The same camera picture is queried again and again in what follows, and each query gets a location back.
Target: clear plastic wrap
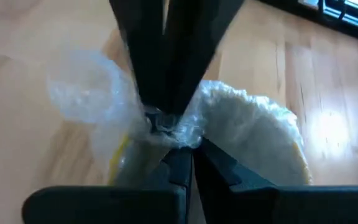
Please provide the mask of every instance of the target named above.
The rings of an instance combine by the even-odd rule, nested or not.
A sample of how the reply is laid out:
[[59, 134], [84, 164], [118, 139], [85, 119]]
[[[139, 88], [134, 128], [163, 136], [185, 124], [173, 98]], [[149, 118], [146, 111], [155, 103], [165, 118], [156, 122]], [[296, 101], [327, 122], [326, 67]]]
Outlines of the clear plastic wrap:
[[[276, 184], [311, 183], [296, 116], [265, 96], [204, 80], [173, 127], [167, 122], [179, 118], [141, 105], [130, 76], [99, 52], [74, 50], [49, 67], [51, 101], [65, 119], [92, 125], [93, 155], [109, 183], [135, 184], [169, 147], [196, 148], [202, 136]], [[145, 111], [170, 134], [150, 134]]]

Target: yellow object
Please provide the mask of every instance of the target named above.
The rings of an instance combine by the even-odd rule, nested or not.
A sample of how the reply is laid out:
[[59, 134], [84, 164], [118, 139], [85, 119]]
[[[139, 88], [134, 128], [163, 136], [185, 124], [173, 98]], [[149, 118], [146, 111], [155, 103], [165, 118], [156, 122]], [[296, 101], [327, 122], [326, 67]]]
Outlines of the yellow object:
[[120, 158], [122, 157], [128, 142], [129, 137], [128, 135], [125, 135], [118, 147], [118, 150], [116, 150], [110, 159], [108, 185], [114, 185], [114, 179], [116, 178], [119, 169]]

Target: wooden floor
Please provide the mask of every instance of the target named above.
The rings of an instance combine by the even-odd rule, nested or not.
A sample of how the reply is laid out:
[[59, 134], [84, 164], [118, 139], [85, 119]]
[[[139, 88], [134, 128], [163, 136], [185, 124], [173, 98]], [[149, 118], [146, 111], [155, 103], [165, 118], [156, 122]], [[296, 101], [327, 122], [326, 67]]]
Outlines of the wooden floor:
[[[49, 102], [45, 63], [76, 47], [127, 69], [107, 0], [16, 2], [0, 0], [0, 223], [20, 223], [40, 187], [102, 183], [86, 128]], [[250, 0], [206, 78], [289, 107], [315, 184], [358, 184], [358, 40]]]

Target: black metal frame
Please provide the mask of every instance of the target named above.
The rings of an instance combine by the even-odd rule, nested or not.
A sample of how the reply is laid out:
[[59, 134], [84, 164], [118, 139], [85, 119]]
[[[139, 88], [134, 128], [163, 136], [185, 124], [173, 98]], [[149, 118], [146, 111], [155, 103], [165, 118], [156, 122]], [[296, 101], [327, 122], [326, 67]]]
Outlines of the black metal frame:
[[[143, 104], [181, 116], [242, 0], [171, 0], [165, 31], [162, 0], [110, 2]], [[209, 224], [358, 222], [358, 187], [277, 187], [203, 138], [171, 149], [134, 189], [39, 190], [24, 223], [188, 223], [193, 162]]]
[[[322, 16], [318, 10], [299, 3], [298, 0], [259, 1], [358, 39], [358, 18], [346, 14], [342, 20], [332, 22], [332, 20], [340, 17], [342, 11], [341, 3], [337, 0], [324, 0], [326, 3], [326, 7], [324, 8], [325, 16]], [[349, 10], [350, 13], [353, 11], [351, 7], [348, 7], [346, 10]]]

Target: crinkled plastic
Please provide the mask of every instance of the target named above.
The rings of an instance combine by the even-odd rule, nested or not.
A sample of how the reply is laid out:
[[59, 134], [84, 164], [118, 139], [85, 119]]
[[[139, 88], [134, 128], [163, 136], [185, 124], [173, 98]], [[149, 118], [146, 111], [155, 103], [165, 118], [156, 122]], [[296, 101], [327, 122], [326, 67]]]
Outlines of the crinkled plastic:
[[[240, 163], [279, 185], [310, 184], [296, 116], [265, 96], [220, 81], [202, 81], [178, 125], [158, 108], [141, 105], [132, 79], [99, 52], [74, 50], [50, 64], [51, 101], [65, 119], [94, 126], [93, 155], [106, 177], [134, 184], [163, 156], [155, 145], [196, 148], [205, 136]], [[150, 134], [144, 112], [157, 115]]]

